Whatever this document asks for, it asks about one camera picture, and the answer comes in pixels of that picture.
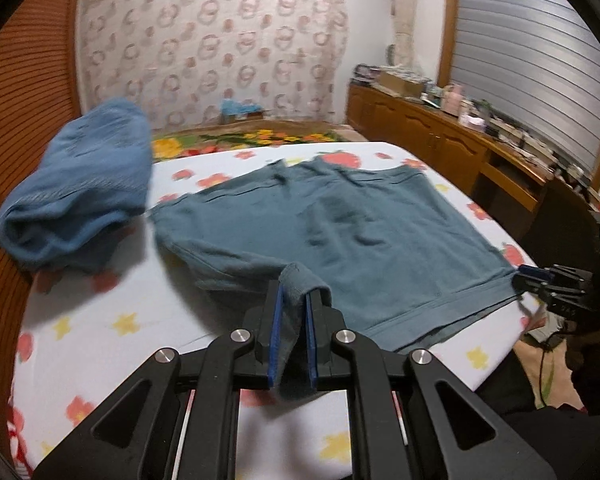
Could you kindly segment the person's right hand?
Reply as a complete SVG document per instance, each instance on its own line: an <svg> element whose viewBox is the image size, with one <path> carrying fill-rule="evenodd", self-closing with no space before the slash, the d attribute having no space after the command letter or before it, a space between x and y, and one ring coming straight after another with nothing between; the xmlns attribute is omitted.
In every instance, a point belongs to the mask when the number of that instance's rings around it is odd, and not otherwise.
<svg viewBox="0 0 600 480"><path fill-rule="evenodd" d="M585 365L600 364L600 332L568 336L565 361L572 372Z"/></svg>

